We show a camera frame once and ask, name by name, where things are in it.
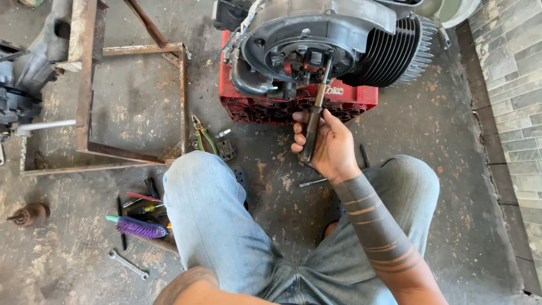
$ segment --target red plastic crate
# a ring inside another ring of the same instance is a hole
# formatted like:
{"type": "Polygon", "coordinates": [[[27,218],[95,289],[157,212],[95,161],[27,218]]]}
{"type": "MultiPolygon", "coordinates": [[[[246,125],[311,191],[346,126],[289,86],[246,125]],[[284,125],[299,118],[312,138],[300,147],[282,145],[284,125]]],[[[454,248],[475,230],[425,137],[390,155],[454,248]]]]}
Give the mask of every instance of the red plastic crate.
{"type": "MultiPolygon", "coordinates": [[[[230,37],[228,31],[222,35],[222,45],[230,37]]],[[[262,123],[274,125],[293,124],[292,114],[296,111],[308,111],[314,104],[318,93],[318,85],[309,85],[298,89],[294,100],[284,101],[280,98],[266,96],[252,97],[241,94],[230,81],[231,66],[221,63],[218,94],[220,102],[230,117],[237,122],[262,123]]],[[[378,88],[350,87],[342,81],[333,79],[326,88],[324,107],[331,114],[340,118],[343,123],[356,118],[378,104],[378,88]]]]}

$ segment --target screwdriver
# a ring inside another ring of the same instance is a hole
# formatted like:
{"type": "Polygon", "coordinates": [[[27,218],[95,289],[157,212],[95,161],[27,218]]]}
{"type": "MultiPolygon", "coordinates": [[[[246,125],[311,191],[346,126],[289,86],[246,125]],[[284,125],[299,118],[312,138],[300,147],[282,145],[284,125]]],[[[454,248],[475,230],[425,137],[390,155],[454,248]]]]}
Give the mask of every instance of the screwdriver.
{"type": "Polygon", "coordinates": [[[133,216],[143,215],[143,214],[146,214],[146,213],[151,213],[151,212],[154,212],[155,209],[157,209],[159,207],[163,207],[163,206],[164,206],[164,204],[157,205],[157,206],[137,207],[137,208],[129,210],[128,211],[128,216],[133,217],[133,216]]]}
{"type": "Polygon", "coordinates": [[[316,148],[316,140],[318,139],[318,127],[320,127],[320,116],[322,106],[324,104],[324,94],[326,92],[326,83],[327,78],[331,72],[331,66],[333,64],[333,52],[330,51],[326,70],[324,71],[324,77],[322,77],[322,83],[318,87],[318,95],[316,95],[316,100],[314,101],[314,106],[311,107],[311,117],[308,120],[307,124],[307,133],[305,134],[305,139],[307,140],[303,146],[303,150],[298,156],[298,160],[301,163],[310,163],[312,155],[314,154],[314,149],[316,148]]]}

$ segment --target tattoo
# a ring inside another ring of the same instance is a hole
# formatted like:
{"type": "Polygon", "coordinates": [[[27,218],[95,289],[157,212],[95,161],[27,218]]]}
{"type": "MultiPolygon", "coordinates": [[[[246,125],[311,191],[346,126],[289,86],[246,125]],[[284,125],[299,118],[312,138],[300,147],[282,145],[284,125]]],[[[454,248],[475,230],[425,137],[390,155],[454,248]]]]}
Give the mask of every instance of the tattoo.
{"type": "Polygon", "coordinates": [[[194,267],[177,276],[169,283],[154,301],[154,305],[173,305],[179,295],[183,293],[190,285],[206,281],[218,288],[218,279],[215,273],[205,267],[194,267]]]}
{"type": "Polygon", "coordinates": [[[335,186],[373,268],[397,273],[422,259],[364,175],[335,186]]]}

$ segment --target purple brush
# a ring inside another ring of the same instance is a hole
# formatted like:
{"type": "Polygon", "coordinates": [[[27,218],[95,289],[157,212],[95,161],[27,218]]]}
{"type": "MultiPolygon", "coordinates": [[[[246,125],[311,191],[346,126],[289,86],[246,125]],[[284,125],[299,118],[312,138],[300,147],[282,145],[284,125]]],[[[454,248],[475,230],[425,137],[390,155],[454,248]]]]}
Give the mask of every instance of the purple brush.
{"type": "Polygon", "coordinates": [[[146,238],[161,238],[166,236],[167,229],[161,225],[149,224],[128,216],[107,215],[107,220],[117,223],[117,230],[124,234],[136,235],[146,238]]]}

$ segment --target combination wrench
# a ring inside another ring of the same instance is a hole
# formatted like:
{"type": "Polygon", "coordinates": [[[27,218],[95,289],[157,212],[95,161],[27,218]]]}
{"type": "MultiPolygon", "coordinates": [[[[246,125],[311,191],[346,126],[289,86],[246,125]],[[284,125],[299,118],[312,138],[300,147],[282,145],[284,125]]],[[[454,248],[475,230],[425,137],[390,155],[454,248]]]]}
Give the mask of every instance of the combination wrench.
{"type": "Polygon", "coordinates": [[[122,257],[120,257],[117,252],[115,250],[111,250],[109,251],[109,258],[110,259],[116,259],[118,260],[119,262],[121,262],[124,266],[132,269],[132,271],[134,271],[135,273],[137,273],[141,279],[144,281],[146,279],[149,278],[149,274],[144,272],[144,271],[141,271],[139,268],[137,268],[136,266],[132,265],[131,263],[129,263],[127,260],[123,259],[122,257]]]}

